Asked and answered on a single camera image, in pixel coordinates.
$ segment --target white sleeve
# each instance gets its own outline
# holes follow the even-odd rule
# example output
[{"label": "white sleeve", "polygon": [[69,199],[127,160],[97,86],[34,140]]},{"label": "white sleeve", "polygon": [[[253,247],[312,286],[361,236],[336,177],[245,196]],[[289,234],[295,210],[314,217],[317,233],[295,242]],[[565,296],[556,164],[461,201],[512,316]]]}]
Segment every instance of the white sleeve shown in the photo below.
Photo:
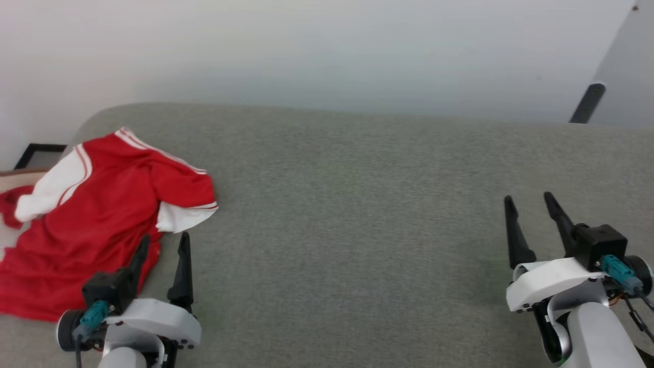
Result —
[{"label": "white sleeve", "polygon": [[210,218],[217,209],[216,202],[193,208],[161,202],[156,227],[161,232],[182,232]]},{"label": "white sleeve", "polygon": [[66,202],[75,189],[91,176],[91,160],[82,145],[77,145],[34,186],[32,194],[18,199],[14,216],[27,222]]}]

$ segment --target white wall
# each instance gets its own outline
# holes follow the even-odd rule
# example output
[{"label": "white wall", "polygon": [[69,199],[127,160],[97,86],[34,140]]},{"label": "white wall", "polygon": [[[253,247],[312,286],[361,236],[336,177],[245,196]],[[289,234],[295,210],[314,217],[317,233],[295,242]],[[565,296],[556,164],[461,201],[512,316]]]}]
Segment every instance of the white wall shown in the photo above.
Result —
[{"label": "white wall", "polygon": [[38,143],[135,101],[566,122],[632,3],[3,0],[0,102]]},{"label": "white wall", "polygon": [[0,171],[13,169],[29,144],[20,126],[14,123],[17,119],[10,114],[9,106],[2,101],[0,99]]},{"label": "white wall", "polygon": [[654,0],[630,12],[595,81],[606,93],[589,124],[654,126]]}]

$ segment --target black frame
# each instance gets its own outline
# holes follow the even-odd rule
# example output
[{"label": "black frame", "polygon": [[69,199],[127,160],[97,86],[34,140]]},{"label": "black frame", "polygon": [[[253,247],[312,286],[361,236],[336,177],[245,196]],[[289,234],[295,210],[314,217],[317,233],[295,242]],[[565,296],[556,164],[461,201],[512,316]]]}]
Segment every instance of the black frame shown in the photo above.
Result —
[{"label": "black frame", "polygon": [[66,145],[30,143],[27,146],[25,152],[23,153],[23,156],[21,156],[20,160],[18,160],[18,163],[16,164],[14,170],[26,168],[27,164],[29,164],[29,161],[32,159],[32,156],[34,156],[34,152],[36,151],[62,153],[63,150],[65,149],[66,149]]}]

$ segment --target white stripe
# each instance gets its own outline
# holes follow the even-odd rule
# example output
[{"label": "white stripe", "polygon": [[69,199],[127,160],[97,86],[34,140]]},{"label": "white stripe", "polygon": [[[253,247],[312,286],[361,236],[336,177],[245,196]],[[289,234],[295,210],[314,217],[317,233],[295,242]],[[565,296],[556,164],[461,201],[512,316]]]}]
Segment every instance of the white stripe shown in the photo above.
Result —
[{"label": "white stripe", "polygon": [[133,139],[137,144],[142,145],[143,147],[146,147],[146,148],[152,149],[153,151],[157,151],[157,152],[159,152],[160,154],[162,154],[162,155],[163,155],[164,157],[166,157],[166,158],[169,158],[169,159],[171,159],[171,160],[173,160],[173,161],[179,162],[180,164],[183,164],[183,165],[185,165],[185,166],[188,166],[191,170],[195,171],[196,174],[199,174],[199,175],[206,175],[206,174],[207,174],[207,171],[206,171],[206,170],[202,170],[202,169],[196,168],[195,166],[190,165],[188,162],[182,160],[182,159],[179,158],[179,157],[175,157],[175,156],[169,154],[168,152],[162,151],[162,150],[160,150],[159,148],[153,147],[153,146],[151,146],[151,145],[145,143],[144,141],[140,140],[140,139],[139,139],[139,138],[138,138],[138,137],[137,137],[137,136],[136,136],[136,135],[135,135],[135,134],[134,134],[134,133],[133,133],[129,128],[127,128],[127,127],[123,127],[123,128],[121,128],[118,132],[120,132],[121,134],[124,134],[126,137],[129,137],[129,138]]},{"label": "white stripe", "polygon": [[93,172],[93,166],[91,166],[91,158],[88,156],[88,153],[86,153],[84,146],[78,144],[76,148],[79,150],[79,152],[78,151],[75,152],[79,154],[79,157],[82,159],[84,163],[86,175],[84,176],[84,179],[82,179],[82,181],[73,185],[67,190],[65,196],[61,199],[61,204],[69,200],[73,196],[73,193],[77,190],[77,187],[79,187],[82,183],[84,183],[91,176],[91,173]]},{"label": "white stripe", "polygon": [[217,209],[219,209],[219,208],[220,208],[220,207],[215,206],[215,207],[213,207],[213,208],[188,208],[188,209],[189,209],[189,210],[193,210],[193,211],[211,211],[211,212],[215,212],[215,211],[217,211]]},{"label": "white stripe", "polygon": [[145,143],[144,141],[140,140],[140,139],[136,136],[136,134],[134,134],[134,132],[132,132],[132,131],[131,131],[129,128],[127,128],[127,127],[123,127],[123,128],[121,128],[120,130],[122,131],[123,134],[127,135],[128,137],[131,137],[131,138],[134,139],[138,144],[143,145],[144,147],[147,147],[147,148],[149,148],[149,149],[155,150],[155,151],[161,153],[162,155],[166,156],[167,158],[170,158],[171,160],[175,160],[175,161],[177,161],[177,162],[179,162],[179,163],[181,163],[181,164],[187,165],[188,167],[190,167],[190,168],[193,169],[193,170],[196,170],[196,171],[199,171],[199,172],[206,172],[206,170],[202,170],[202,169],[196,168],[196,167],[194,167],[194,166],[191,166],[188,162],[182,160],[182,159],[179,158],[179,157],[175,157],[175,156],[169,154],[168,152],[162,151],[162,150],[160,150],[159,148],[153,147],[153,146],[151,146],[151,145]]},{"label": "white stripe", "polygon": [[193,210],[182,208],[174,204],[161,202],[157,214],[156,227],[159,231],[180,232],[189,229],[210,218],[216,208],[200,208]]},{"label": "white stripe", "polygon": [[134,148],[136,148],[136,149],[141,149],[141,150],[143,150],[143,149],[148,149],[148,147],[143,147],[142,145],[139,145],[138,143],[134,142],[134,141],[131,140],[129,137],[127,137],[127,135],[125,135],[125,133],[123,133],[123,132],[121,132],[121,131],[119,131],[119,130],[116,131],[116,132],[114,133],[114,135],[115,135],[116,137],[122,139],[122,141],[124,141],[125,143],[127,143],[128,145],[131,145],[132,147],[134,147]]},{"label": "white stripe", "polygon": [[187,210],[202,210],[202,209],[216,207],[217,205],[218,205],[218,203],[213,202],[213,203],[210,203],[210,204],[203,204],[201,206],[188,207]]}]

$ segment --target beige cushion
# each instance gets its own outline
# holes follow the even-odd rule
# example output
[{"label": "beige cushion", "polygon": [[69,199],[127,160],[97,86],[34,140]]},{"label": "beige cushion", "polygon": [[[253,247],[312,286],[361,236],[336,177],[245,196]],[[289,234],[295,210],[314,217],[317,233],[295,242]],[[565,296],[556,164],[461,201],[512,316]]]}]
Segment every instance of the beige cushion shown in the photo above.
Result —
[{"label": "beige cushion", "polygon": [[[34,185],[45,173],[46,171],[43,170],[38,172],[16,170],[0,173],[0,193],[23,185]],[[18,236],[29,227],[29,224],[23,224],[23,228],[20,230],[7,227],[2,216],[3,214],[0,213],[0,260],[5,257],[5,248],[15,246]]]}]

